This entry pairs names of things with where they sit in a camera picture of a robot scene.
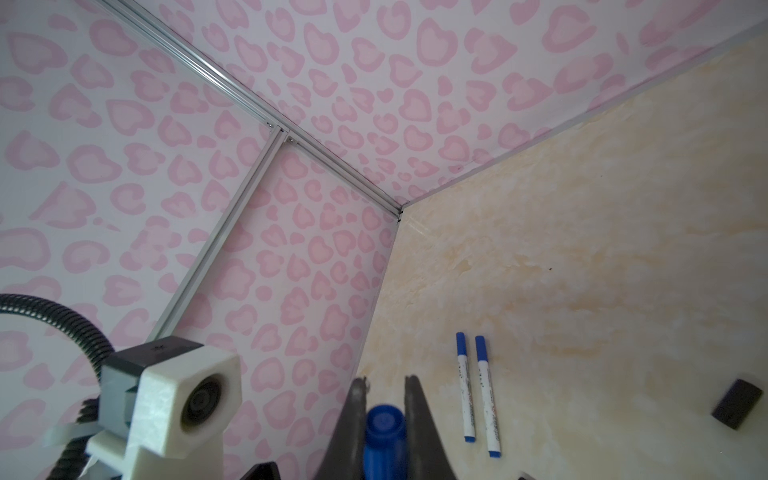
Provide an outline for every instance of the black flexible conduit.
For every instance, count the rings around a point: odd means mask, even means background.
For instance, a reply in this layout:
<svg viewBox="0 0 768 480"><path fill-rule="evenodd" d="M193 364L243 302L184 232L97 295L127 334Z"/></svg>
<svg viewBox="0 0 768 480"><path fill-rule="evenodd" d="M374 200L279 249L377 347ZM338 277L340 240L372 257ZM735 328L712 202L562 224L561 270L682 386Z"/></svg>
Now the black flexible conduit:
<svg viewBox="0 0 768 480"><path fill-rule="evenodd" d="M0 313L28 316L63 332L80 347L101 381L101 364L114 347L93 323L80 313L37 296L0 293ZM88 399L80 408L78 423L98 420L98 399ZM72 439L64 448L48 480L75 480L88 462L85 445L90 437Z"/></svg>

